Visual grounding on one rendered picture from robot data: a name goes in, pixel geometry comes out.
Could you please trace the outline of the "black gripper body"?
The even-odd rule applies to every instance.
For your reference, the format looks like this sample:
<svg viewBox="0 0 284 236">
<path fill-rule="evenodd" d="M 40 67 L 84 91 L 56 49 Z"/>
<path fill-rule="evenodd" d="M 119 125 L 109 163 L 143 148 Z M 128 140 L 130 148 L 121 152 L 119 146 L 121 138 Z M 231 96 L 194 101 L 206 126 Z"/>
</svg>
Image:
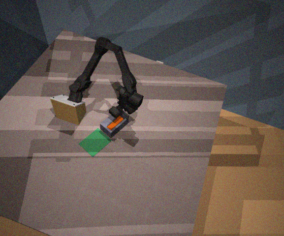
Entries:
<svg viewBox="0 0 284 236">
<path fill-rule="evenodd" d="M 123 105 L 128 103 L 129 101 L 121 101 L 120 98 L 118 97 L 118 106 L 117 108 L 113 106 L 111 109 L 109 109 L 109 113 L 114 117 L 117 118 L 120 116 L 121 112 L 123 111 Z"/>
</svg>

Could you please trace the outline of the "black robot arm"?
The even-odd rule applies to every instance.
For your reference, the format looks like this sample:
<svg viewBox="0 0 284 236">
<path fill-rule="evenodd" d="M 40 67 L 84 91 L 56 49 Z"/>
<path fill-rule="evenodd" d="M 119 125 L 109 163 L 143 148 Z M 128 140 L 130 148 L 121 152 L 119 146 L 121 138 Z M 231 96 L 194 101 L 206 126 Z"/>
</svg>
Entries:
<svg viewBox="0 0 284 236">
<path fill-rule="evenodd" d="M 73 84 L 69 85 L 70 94 L 67 100 L 75 103 L 81 102 L 83 96 L 82 92 L 84 92 L 85 89 L 89 88 L 90 84 L 92 83 L 90 81 L 90 77 L 102 55 L 104 55 L 108 50 L 115 53 L 120 70 L 122 72 L 122 81 L 124 87 L 118 86 L 116 90 L 120 92 L 119 98 L 121 101 L 129 101 L 128 103 L 123 105 L 123 109 L 125 108 L 127 113 L 130 115 L 138 110 L 138 108 L 142 104 L 144 96 L 137 93 L 137 81 L 129 70 L 122 47 L 111 43 L 110 40 L 105 37 L 99 37 L 96 40 L 95 51 L 91 59 L 89 60 L 85 70 L 74 81 Z"/>
</svg>

